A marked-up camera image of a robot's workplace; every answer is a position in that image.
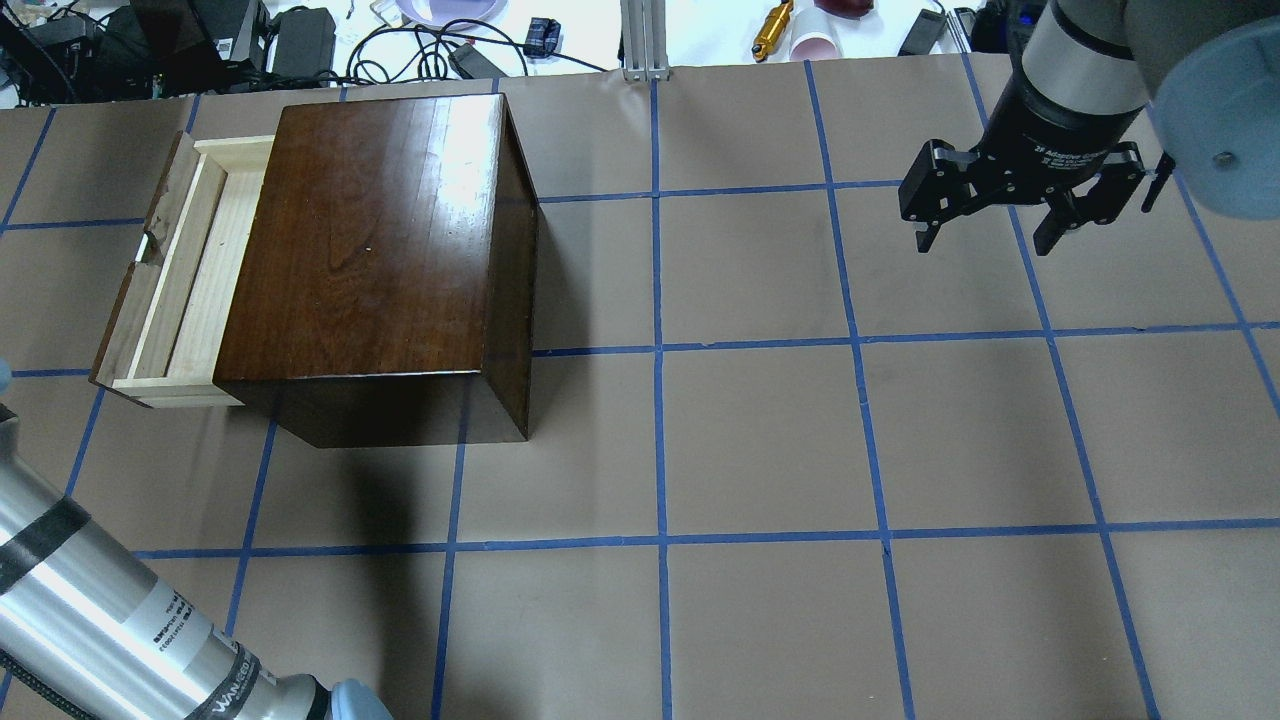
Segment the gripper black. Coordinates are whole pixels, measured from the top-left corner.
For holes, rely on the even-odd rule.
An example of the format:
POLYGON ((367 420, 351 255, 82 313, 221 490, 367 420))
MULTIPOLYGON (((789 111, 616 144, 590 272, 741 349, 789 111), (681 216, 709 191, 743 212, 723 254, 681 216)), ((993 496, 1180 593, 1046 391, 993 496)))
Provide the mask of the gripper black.
POLYGON ((1046 97, 1025 76, 1011 76, 972 151, 940 138, 924 142, 899 186, 899 210, 918 252, 929 252, 942 225, 993 204, 1037 205, 1048 213, 1033 233, 1047 256, 1069 232, 1117 219, 1146 176, 1135 142, 1121 142, 1126 115, 1096 115, 1046 97), (1074 188, 1097 174, 1083 195, 1074 188))

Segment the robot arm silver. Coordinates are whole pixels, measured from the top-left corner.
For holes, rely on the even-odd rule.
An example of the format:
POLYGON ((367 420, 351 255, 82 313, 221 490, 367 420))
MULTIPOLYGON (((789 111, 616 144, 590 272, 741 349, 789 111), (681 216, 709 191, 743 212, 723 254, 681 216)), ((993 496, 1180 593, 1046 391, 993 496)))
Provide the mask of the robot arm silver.
POLYGON ((1275 1, 1051 1, 978 143, 925 142, 899 187, 919 252, 943 224, 992 205, 1048 211, 1038 255, 1116 220, 1146 165, 1124 140, 1144 108, 1162 149, 1148 211, 1179 172, 1211 211, 1277 218, 1275 1))
POLYGON ((278 676, 20 456, 3 410, 3 670, 73 719, 388 719, 357 679, 278 676))

